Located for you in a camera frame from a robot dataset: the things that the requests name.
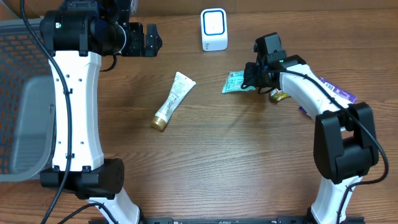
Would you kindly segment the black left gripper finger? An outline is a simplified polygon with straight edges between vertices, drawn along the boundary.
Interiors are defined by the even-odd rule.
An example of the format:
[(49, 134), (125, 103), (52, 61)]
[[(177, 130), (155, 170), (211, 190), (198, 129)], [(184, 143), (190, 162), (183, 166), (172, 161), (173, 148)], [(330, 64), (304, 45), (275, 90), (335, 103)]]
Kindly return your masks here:
[(158, 29), (155, 24), (147, 25), (146, 43), (147, 44), (161, 44), (162, 43), (162, 39), (158, 33)]
[(145, 46), (145, 57), (156, 57), (161, 47), (162, 44), (155, 44), (155, 45), (147, 44)]

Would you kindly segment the teal snack packet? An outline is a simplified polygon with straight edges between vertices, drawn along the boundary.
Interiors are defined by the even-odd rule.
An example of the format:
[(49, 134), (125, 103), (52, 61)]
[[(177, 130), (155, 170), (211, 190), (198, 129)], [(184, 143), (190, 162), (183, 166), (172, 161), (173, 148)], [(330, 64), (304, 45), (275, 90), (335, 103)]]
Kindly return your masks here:
[(230, 71), (226, 79), (226, 83), (222, 89), (222, 93), (232, 93), (237, 91), (254, 91), (256, 88), (248, 86), (247, 88), (241, 88), (244, 81), (244, 70), (241, 71)]

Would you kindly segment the green yellow snack packet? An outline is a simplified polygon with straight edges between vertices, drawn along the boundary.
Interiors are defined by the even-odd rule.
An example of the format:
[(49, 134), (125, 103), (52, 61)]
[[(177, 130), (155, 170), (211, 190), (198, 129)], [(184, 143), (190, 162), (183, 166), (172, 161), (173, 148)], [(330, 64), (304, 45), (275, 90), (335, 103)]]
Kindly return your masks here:
[(274, 89), (269, 93), (269, 101), (274, 104), (278, 104), (280, 101), (290, 97), (290, 95), (284, 93), (282, 90)]

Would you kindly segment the white tube with gold cap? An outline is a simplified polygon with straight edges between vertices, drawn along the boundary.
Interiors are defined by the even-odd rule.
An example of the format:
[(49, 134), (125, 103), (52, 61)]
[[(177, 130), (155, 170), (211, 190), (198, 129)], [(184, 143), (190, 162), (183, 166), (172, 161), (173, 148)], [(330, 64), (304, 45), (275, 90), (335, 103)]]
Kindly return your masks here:
[(165, 103), (156, 112), (150, 124), (153, 128), (163, 131), (169, 119), (186, 95), (197, 83), (180, 72), (176, 72), (174, 82)]

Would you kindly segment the purple Carefree package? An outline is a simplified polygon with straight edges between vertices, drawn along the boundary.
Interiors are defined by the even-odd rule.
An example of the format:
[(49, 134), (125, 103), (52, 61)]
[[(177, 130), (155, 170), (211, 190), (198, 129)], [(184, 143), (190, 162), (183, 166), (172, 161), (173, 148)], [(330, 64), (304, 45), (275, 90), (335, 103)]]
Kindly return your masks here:
[[(319, 89), (313, 82), (308, 79), (298, 78), (301, 84), (298, 86), (298, 93), (292, 95), (293, 99), (298, 101), (302, 110), (306, 112), (312, 119), (325, 111), (338, 111), (340, 110), (330, 99), (324, 94), (324, 92)], [(339, 86), (333, 84), (332, 82), (324, 78), (313, 78), (317, 83), (319, 83), (322, 88), (334, 98), (341, 106), (345, 108), (348, 104), (356, 103), (358, 97)]]

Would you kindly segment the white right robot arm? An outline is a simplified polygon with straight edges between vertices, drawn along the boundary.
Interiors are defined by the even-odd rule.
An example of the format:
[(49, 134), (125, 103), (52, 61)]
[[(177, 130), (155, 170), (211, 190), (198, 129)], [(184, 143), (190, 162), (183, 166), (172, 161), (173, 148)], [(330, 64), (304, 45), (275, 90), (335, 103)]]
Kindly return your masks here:
[(364, 223), (363, 217), (347, 217), (346, 209), (382, 155), (372, 109), (329, 89), (303, 58), (287, 55), (276, 32), (256, 39), (253, 51), (257, 58), (246, 64), (242, 87), (281, 90), (315, 122), (313, 158), (322, 179), (303, 223)]

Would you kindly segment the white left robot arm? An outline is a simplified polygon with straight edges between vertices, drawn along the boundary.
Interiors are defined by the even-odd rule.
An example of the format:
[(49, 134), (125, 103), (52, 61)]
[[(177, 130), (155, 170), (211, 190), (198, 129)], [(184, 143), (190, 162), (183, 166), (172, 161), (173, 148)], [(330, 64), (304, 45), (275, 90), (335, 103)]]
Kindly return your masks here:
[(98, 78), (104, 56), (155, 57), (162, 39), (154, 24), (129, 19), (134, 0), (66, 1), (40, 22), (55, 88), (55, 150), (40, 173), (43, 187), (70, 192), (108, 223), (143, 223), (124, 185), (124, 163), (107, 159), (98, 132)]

